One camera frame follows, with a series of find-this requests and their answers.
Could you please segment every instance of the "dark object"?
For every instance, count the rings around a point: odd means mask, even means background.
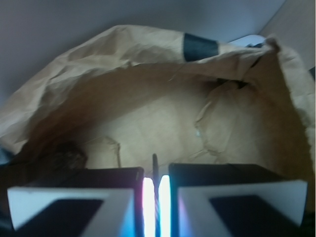
[[[169,165],[171,195],[171,236],[179,236],[178,188],[225,184],[264,183],[284,180],[255,164]]]
[[[22,226],[15,236],[77,237],[102,203],[102,200],[57,200]]]
[[[303,221],[300,227],[302,236],[314,237],[315,236],[315,212],[305,212]]]
[[[74,142],[59,144],[56,150],[49,155],[53,169],[83,169],[87,161],[86,154]]]
[[[217,79],[217,82],[220,83],[221,85],[226,83],[226,82],[229,82],[229,81],[235,82],[238,85],[238,89],[242,89],[243,87],[248,85],[247,82],[243,82],[243,81],[240,81],[240,80],[227,80],[227,79],[223,79],[223,78],[218,78]]]
[[[153,154],[153,183],[154,183],[154,193],[155,193],[155,235],[160,237],[160,213],[159,213],[159,166],[158,158],[156,154]]]
[[[253,44],[247,45],[248,48],[262,48],[262,46],[263,46],[263,43],[258,43],[255,45],[253,45]]]
[[[235,237],[302,236],[299,228],[258,196],[210,199]]]
[[[0,168],[1,166],[8,165],[13,159],[13,154],[0,145]]]
[[[13,227],[11,218],[0,211],[0,237],[8,237],[12,234]]]
[[[310,73],[312,74],[312,77],[314,78],[315,80],[315,67],[309,69]]]
[[[187,62],[218,55],[217,41],[184,34],[183,54]]]
[[[133,188],[135,195],[135,230],[143,236],[142,188],[144,169],[73,169],[60,170],[28,184],[31,187],[59,188]]]

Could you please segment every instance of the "white surface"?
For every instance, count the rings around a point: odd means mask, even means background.
[[[232,236],[209,203],[215,197],[257,195],[299,226],[306,191],[304,181],[179,188],[180,236]]]
[[[0,106],[56,56],[121,24],[229,42],[257,34],[284,0],[2,0]]]
[[[101,207],[81,236],[134,236],[134,194],[132,189],[73,189],[13,187],[8,189],[14,229],[58,199],[101,199]]]

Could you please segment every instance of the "black tape strip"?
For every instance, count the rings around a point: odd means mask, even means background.
[[[263,46],[263,43],[258,43],[256,45],[249,44],[247,45],[247,48],[262,48],[262,46]]]
[[[261,56],[259,58],[257,58],[257,60],[251,65],[250,68],[253,68],[254,66],[256,66],[257,63],[260,61],[260,59],[261,59]]]
[[[187,62],[218,55],[217,41],[184,34],[183,54]]]

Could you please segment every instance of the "crumpled paper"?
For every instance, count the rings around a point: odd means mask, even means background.
[[[201,154],[308,180],[315,83],[299,56],[269,38],[263,48],[218,43],[219,55],[188,63],[183,40],[181,32],[116,26],[57,57],[0,111],[0,143],[17,154],[12,165],[37,162],[65,141],[102,147],[110,137],[122,167],[147,173],[152,153],[162,167]],[[93,150],[88,163],[98,167]],[[99,167],[115,166],[109,156]]]

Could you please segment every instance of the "white wall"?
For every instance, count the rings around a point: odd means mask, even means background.
[[[257,34],[284,0],[0,0],[0,106],[56,56],[118,24],[214,40]]]
[[[260,34],[275,34],[300,54],[307,69],[315,67],[315,0],[287,0]]]

